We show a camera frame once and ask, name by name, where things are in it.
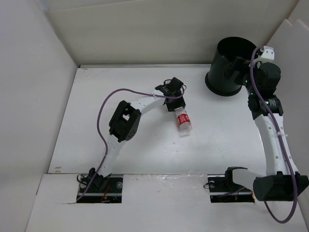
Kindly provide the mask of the clear bottle red label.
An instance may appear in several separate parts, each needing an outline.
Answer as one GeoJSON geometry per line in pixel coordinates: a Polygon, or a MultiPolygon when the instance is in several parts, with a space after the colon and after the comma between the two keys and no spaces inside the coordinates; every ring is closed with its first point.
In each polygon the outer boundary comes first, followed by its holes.
{"type": "Polygon", "coordinates": [[[180,107],[175,110],[181,137],[189,136],[192,131],[192,123],[185,108],[180,107]]]}

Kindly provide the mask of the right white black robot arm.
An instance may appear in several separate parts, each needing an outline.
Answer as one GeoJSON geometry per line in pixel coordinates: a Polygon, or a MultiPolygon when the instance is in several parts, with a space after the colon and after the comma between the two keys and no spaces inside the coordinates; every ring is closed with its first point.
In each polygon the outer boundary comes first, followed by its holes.
{"type": "Polygon", "coordinates": [[[225,80],[245,86],[248,107],[258,128],[266,157],[266,174],[258,176],[247,168],[235,168],[223,178],[224,187],[235,190],[245,187],[259,201],[295,200],[309,185],[306,175],[295,166],[283,129],[283,108],[274,94],[281,78],[280,68],[270,62],[251,65],[245,58],[235,57],[224,68],[225,80]]]}

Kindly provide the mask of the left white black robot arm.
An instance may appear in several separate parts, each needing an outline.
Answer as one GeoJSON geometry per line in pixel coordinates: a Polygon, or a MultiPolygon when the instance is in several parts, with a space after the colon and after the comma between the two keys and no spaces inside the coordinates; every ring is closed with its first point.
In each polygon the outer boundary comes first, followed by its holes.
{"type": "Polygon", "coordinates": [[[89,170],[86,179],[89,188],[99,192],[106,189],[116,158],[124,144],[136,135],[141,117],[147,112],[163,105],[167,107],[169,112],[185,107],[183,99],[185,89],[185,84],[176,77],[173,77],[163,82],[163,84],[156,86],[151,93],[120,88],[107,96],[101,105],[97,117],[97,131],[103,140],[105,151],[98,167],[89,170]],[[142,98],[132,102],[125,100],[119,102],[109,122],[109,136],[105,139],[100,131],[101,114],[107,100],[113,94],[120,91],[138,94],[142,98]]]}

